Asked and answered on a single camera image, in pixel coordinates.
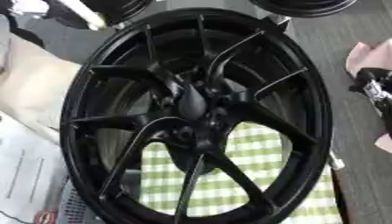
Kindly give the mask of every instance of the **wheel spoke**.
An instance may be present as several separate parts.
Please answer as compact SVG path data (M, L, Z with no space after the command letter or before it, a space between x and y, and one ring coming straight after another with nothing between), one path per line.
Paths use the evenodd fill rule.
M158 57L157 47L149 25L146 26L144 34L147 39L147 47L149 49L150 61L152 64L150 70L158 75L159 79L165 83L173 95L179 95L182 87L179 84L179 81L175 80L174 75L166 68L165 63Z
M176 213L174 214L174 224L180 224L181 220L186 217L189 201L192 196L197 179L201 175L205 165L204 154L198 155L190 164L186 172L184 184L182 186L181 194L179 196Z
M212 87L216 87L217 83L220 83L225 65L234 57L234 52L262 34L264 34L264 31L257 31L216 56L208 68L207 83Z
M272 201L267 199L262 190L248 176L228 158L223 152L209 150L207 159L211 159L212 163L221 168L230 178L238 183L248 194L249 203L262 209L262 211L271 213L274 207Z
M139 68L129 66L92 66L91 70L101 79L122 78L137 81L152 88L154 94L167 96L171 95L171 90L154 73Z
M265 96L269 95L270 93L276 91L277 87L279 87L280 84L282 84L285 81L289 80L290 78L297 76L297 75L299 75L303 72L306 72L306 71L308 71L308 69L306 67L301 67L300 69L298 69L294 73L290 73L279 80L272 81L271 83L269 83L269 84L265 85L264 87L255 91L255 98L257 100L264 98Z
M138 155L143 147L145 147L154 134L161 130L167 130L167 127L175 129L178 126L185 125L186 122L180 118L166 116L149 122L142 128L139 128L126 143L122 154L115 163L114 168L104 181L102 188L99 192L100 200L105 200L111 190L119 186L121 177L126 169L128 162L132 159L133 155Z
M203 49L203 57L206 59L206 62L209 61L213 57L213 53L211 50L211 45L207 39L206 29L204 27L204 16L198 16L198 34L201 41L202 49Z
M301 144L315 144L317 139L309 136L301 129L286 122L283 118L260 104L255 99L255 94L249 91L235 94L232 98L234 106L232 113L239 116L243 121L251 121L268 126L273 130L286 135L292 142Z
M77 118L73 119L71 123L78 127L85 126L95 129L135 130L164 116L164 112L141 115L103 115Z

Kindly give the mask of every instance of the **white sheet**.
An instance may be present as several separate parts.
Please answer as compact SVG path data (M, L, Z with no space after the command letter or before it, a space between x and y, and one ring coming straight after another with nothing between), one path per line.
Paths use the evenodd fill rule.
M22 221L59 204L67 171L60 148L0 112L0 210ZM17 224L0 214L1 224Z

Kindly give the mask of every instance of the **wheel lip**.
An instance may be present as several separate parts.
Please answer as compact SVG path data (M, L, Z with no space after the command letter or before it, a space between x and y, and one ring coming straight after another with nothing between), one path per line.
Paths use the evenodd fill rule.
M237 13L230 10L208 9L208 8L162 12L154 16L147 17L146 19L143 19L141 21L138 21L133 25L131 25L130 27L117 33L112 38L110 38L89 58L87 63L85 63L85 65L80 69L71 87L68 90L68 94L66 96L62 115L61 115L61 123L66 123L69 117L75 116L75 113L78 110L77 108L81 104L81 98L78 95L78 93L83 88L86 87L86 83L88 83L89 80L88 70L90 66L94 64L96 61L100 61L100 62L103 61L103 59L107 56L105 52L111 52L113 48L116 48L118 46L118 43L122 43L124 40L132 36L132 33L135 33L135 30L137 30L137 27L139 27L140 25L150 23L153 20L159 21L160 19L163 19L165 17L169 17L169 18L183 17L184 15L194 15L195 13L228 17L233 20L235 20L235 18L245 19L251 22L249 27L253 25L262 26L262 24L260 24L260 21L252 17L249 17L247 15L243 15L241 13ZM310 73L316 74L312 78L314 79L313 82L315 86L318 86L317 91L319 91L319 93L317 94L317 96L319 96L318 98L319 108L320 108L319 113L323 116L322 119L318 121L319 124L317 126L323 127L321 133L323 133L322 136L324 136L324 138L319 139L319 141L320 141L320 145L323 145L324 147L319 149L320 152L322 153L320 154L313 153L312 156L310 157L310 160L318 164L318 166L314 167L312 163L308 164L308 167L306 169L310 169L309 167L311 167L310 169L311 171L309 171L308 173L309 175L307 176L306 179L306 182L308 183L307 185L305 185L306 187L298 189L297 197L292 201L290 201L287 206L282 207L282 209L280 209L280 211L277 212L277 216L275 216L274 219L259 220L260 222L259 221L257 222L262 224L277 223L285 219L290 214L290 212L292 212L293 207L296 207L300 203L300 201L302 201L304 195L307 195L309 191L314 187L314 185L319 179L321 172L324 169L324 166L326 164L329 155L330 141L332 138L332 128L333 128L331 104L329 102L329 97L326 91L325 84L323 83L317 68L312 64L312 62L306 56L304 51L289 37L287 37L286 35L284 35L283 33L277 30L274 31L274 37L276 37L277 38L276 41L280 42L283 46L285 46L287 50L291 52L291 54L296 55L295 59L300 60L304 65L306 65L307 68L310 70ZM80 193L80 196L87 202L87 204L93 209L93 211L95 211L98 215L100 215L107 223L116 223L116 224L145 223L145 220L139 220L136 217L132 217L131 219L129 216L119 217L113 215L116 212L114 210L112 211L107 206L104 206L102 203L99 203L96 197L84 186L83 177L81 176L81 172L78 170L78 165L76 164L77 161L75 161L75 155L73 154L75 141L72 138L73 135L70 135L72 134L72 132L73 130L71 127L66 125L61 125L60 145L66 160L67 168L70 172L71 180L73 181L73 184L77 189L77 191Z
M345 8L355 4L357 0L345 0L341 3L336 3L331 5L330 7L322 8L322 9L301 9L301 8L289 8L281 5L277 5L276 3L261 3L262 0L250 0L252 4L257 5L258 7L270 11L279 15L284 15L288 17L294 18L318 18L325 17L328 15L332 15L339 11L343 11Z

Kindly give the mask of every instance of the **plaid cloth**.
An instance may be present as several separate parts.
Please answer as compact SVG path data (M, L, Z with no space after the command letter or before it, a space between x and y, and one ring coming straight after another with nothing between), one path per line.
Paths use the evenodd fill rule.
M284 167L282 139L265 126L243 122L229 135L226 154L259 187L266 190ZM185 174L161 143L148 145L142 156L140 202L165 214L174 214ZM199 177L188 207L189 216L221 214L247 203L245 191L225 172L214 169ZM335 203L330 168L283 224L342 223Z

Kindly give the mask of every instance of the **matte black finish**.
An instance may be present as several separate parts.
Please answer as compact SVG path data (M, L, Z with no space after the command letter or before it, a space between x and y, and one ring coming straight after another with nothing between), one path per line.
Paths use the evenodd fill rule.
M146 111L133 112L145 96ZM203 105L194 114L180 109L195 102ZM224 153L241 122L269 126L292 143L286 166L265 192ZM131 133L110 139L122 142L111 167L100 156L102 129ZM318 71L268 19L175 10L136 22L90 58L69 90L60 133L76 189L107 223L278 223L324 169L332 118ZM139 204L122 188L125 170L136 169L143 147L153 142L165 144L185 172L173 216ZM228 213L188 217L197 179L211 167L237 182L249 202Z
M357 0L250 0L266 11L294 18L323 17L354 4Z

